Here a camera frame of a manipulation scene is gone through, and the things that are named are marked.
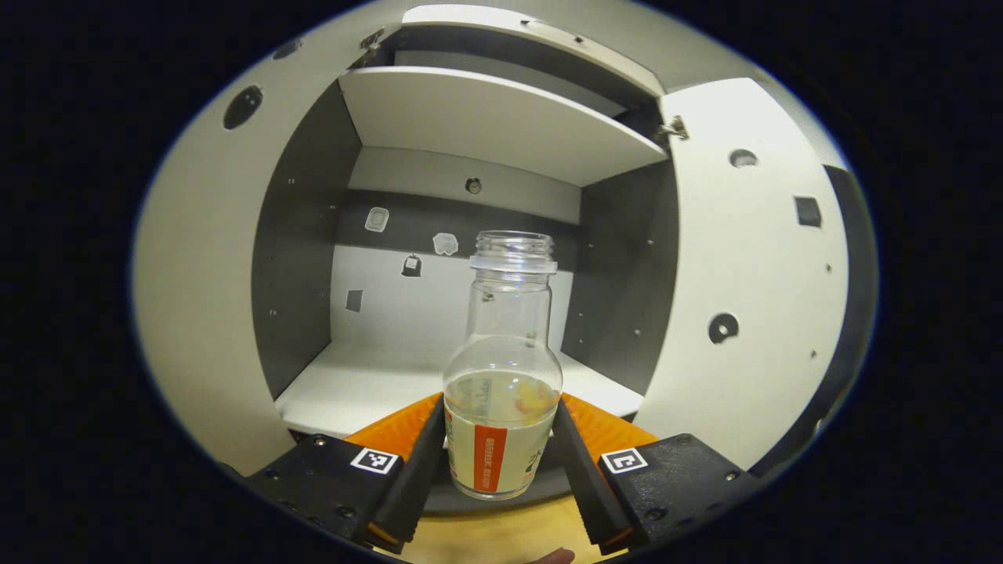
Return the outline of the grey cabinet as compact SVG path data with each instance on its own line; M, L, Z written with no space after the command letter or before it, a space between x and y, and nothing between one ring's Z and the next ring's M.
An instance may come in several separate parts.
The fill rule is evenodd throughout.
M633 0L372 0L329 22L377 34L384 62L488 74L547 89L622 121L658 128L655 99L633 106L501 60L405 50L401 20L419 5L512 10L594 39L651 69L667 94L750 78L795 119L823 161L848 245L848 301L835 353L809 406L748 472L767 484L831 420L866 356L877 309L873 226L856 176L816 118L764 70L681 21ZM260 212L252 271L255 339L275 400L331 342L444 356L461 333L463 260L495 227L556 240L551 343L569 392L638 414L668 325L678 259L672 150L662 163L575 186L506 165L365 146L333 81L288 139Z

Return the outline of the white cabinet shelf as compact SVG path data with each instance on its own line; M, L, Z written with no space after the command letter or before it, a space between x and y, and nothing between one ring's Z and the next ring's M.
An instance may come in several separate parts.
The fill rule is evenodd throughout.
M338 78L359 139L431 151L575 186L662 163L655 142L538 87L435 67L369 67Z
M344 438L441 392L447 356L331 342L275 406L294 431Z

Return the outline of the clear glass bottle orange label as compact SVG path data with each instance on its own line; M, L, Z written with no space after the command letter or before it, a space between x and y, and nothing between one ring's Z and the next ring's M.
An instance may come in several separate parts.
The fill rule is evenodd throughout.
M476 237L465 339L442 378L449 472L473 499L523 495L547 450L563 390L549 347L552 253L544 234Z

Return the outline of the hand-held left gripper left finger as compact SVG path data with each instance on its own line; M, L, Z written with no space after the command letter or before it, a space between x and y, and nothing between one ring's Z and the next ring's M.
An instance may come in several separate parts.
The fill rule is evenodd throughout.
M247 485L329 536L398 555L415 538L444 460L445 422L436 393L346 438L304 436Z

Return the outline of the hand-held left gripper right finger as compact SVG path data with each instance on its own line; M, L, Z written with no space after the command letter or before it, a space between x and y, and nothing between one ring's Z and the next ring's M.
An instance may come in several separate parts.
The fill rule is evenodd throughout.
M569 393L552 432L588 541L603 555L670 544L762 489L691 433L659 439Z

